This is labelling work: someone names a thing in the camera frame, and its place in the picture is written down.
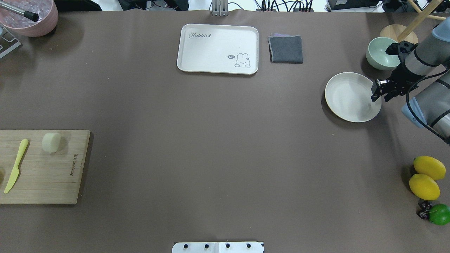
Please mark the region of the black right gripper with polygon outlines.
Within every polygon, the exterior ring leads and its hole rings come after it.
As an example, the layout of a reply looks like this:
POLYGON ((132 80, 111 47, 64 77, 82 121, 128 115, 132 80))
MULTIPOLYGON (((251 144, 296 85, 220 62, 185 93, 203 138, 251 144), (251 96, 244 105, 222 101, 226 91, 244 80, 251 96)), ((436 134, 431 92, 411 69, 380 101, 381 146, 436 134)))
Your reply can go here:
POLYGON ((404 96, 416 81, 418 81, 418 74, 408 70, 405 65, 399 65, 386 80, 376 79, 374 88, 371 88, 371 101, 375 102, 379 97, 384 96, 384 100, 388 102, 393 97, 404 96))

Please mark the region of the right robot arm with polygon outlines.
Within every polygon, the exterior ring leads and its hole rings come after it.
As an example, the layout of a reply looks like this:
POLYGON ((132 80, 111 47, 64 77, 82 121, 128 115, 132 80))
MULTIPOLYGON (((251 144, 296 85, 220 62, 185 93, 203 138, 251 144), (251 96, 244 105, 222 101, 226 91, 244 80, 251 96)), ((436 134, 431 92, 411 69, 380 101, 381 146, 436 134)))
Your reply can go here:
POLYGON ((445 18, 422 42, 392 43, 384 48, 400 63, 387 79, 376 80, 371 101, 389 102, 405 96, 405 117, 449 144, 450 135, 450 21, 445 18))

